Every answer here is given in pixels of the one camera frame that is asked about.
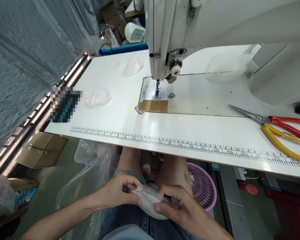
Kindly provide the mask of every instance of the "white table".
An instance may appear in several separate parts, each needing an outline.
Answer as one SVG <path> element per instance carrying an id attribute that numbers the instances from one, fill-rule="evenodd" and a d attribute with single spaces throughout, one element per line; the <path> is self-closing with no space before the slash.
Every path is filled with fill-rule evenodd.
<path id="1" fill-rule="evenodd" d="M 201 50 L 184 60 L 181 74 L 203 73 L 215 54 L 246 48 L 230 46 Z M 140 72 L 131 77 L 116 73 L 119 61 L 136 57 L 145 63 Z M 138 105 L 142 80 L 150 75 L 148 50 L 94 58 L 75 89 L 85 93 L 107 88 L 113 93 L 113 99 L 98 109 L 87 106 L 82 100 L 69 123 L 49 123 L 46 132 L 300 177 L 300 163 L 277 150 L 262 133 L 260 125 L 249 118 L 138 114 L 134 107 Z M 225 99 L 221 106 L 223 111 L 229 111 L 226 115 L 240 116 L 227 107 L 228 103 L 233 104 L 232 100 Z M 233 105 L 264 115 L 296 117 L 291 109 L 273 108 L 260 102 L 256 102 L 253 109 L 245 101 Z M 300 145 L 282 142 L 300 154 Z"/>

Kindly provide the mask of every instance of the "plastic basket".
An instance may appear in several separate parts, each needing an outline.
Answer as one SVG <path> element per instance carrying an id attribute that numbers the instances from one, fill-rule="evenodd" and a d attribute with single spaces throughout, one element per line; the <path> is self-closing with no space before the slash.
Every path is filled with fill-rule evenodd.
<path id="1" fill-rule="evenodd" d="M 194 176 L 193 197 L 206 211 L 209 211 L 217 201 L 216 186 L 205 170 L 194 163 L 187 164 L 189 172 Z"/>

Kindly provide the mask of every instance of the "shoe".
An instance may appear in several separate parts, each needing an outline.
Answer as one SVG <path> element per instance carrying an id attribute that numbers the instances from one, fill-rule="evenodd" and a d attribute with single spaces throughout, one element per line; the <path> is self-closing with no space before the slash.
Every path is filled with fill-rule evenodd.
<path id="1" fill-rule="evenodd" d="M 151 167 L 150 164 L 146 163 L 142 166 L 142 172 L 146 172 L 149 177 L 150 177 L 150 173 L 151 173 Z"/>

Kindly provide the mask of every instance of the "leg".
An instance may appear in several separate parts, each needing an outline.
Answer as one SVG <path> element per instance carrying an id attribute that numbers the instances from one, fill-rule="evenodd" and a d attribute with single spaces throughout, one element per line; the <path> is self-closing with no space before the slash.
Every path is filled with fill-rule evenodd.
<path id="1" fill-rule="evenodd" d="M 183 157 L 165 154 L 155 184 L 159 188 L 162 183 L 181 185 L 191 196 L 193 196 L 190 182 L 187 160 Z"/>
<path id="2" fill-rule="evenodd" d="M 141 150 L 129 147 L 123 147 L 117 171 L 128 170 L 138 173 L 142 176 L 140 166 Z"/>

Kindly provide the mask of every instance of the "left hand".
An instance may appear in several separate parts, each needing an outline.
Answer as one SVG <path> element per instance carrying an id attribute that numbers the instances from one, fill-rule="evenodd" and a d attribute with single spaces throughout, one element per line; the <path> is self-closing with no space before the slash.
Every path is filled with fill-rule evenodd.
<path id="1" fill-rule="evenodd" d="M 99 208 L 113 208 L 122 204 L 133 204 L 141 206 L 140 198 L 133 193 L 122 191 L 124 186 L 140 186 L 142 183 L 134 176 L 118 173 L 113 179 L 91 194 L 91 197 L 99 202 Z"/>

